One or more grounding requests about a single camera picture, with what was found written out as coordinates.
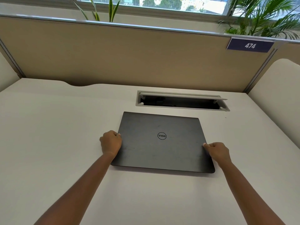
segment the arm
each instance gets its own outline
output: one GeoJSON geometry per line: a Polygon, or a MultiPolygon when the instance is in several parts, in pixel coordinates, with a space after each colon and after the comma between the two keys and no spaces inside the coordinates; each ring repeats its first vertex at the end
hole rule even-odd
{"type": "Polygon", "coordinates": [[[229,188],[248,225],[285,225],[231,162],[229,150],[223,143],[216,142],[203,146],[223,170],[229,188]]]}
{"type": "Polygon", "coordinates": [[[78,225],[81,222],[122,144],[120,134],[112,130],[104,133],[100,141],[103,155],[36,221],[35,225],[78,225]]]}

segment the dell laptop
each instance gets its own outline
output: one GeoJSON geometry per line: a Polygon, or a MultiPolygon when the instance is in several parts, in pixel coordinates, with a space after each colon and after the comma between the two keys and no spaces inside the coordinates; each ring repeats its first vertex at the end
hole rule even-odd
{"type": "Polygon", "coordinates": [[[124,112],[113,166],[214,173],[198,118],[124,112]]]}

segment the circular logo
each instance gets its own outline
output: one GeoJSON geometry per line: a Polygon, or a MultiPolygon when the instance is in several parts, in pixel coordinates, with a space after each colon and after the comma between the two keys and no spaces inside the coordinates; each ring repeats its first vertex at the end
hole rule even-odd
{"type": "Polygon", "coordinates": [[[164,140],[164,139],[167,138],[167,135],[166,135],[164,132],[159,132],[159,133],[157,134],[157,137],[158,137],[159,139],[161,139],[161,140],[164,140]]]}

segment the forearm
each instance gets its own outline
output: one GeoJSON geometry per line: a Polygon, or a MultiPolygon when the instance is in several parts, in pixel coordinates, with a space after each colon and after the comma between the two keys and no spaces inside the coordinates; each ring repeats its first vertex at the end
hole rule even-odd
{"type": "Polygon", "coordinates": [[[248,225],[284,225],[233,163],[221,168],[248,225]]]}
{"type": "Polygon", "coordinates": [[[102,155],[35,223],[35,225],[77,225],[106,174],[113,156],[102,155]]]}

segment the desk number plate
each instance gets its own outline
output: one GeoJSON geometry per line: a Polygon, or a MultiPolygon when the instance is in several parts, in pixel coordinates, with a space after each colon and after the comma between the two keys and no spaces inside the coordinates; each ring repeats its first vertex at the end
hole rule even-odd
{"type": "Polygon", "coordinates": [[[227,50],[268,53],[273,44],[272,41],[231,38],[227,50]]]}

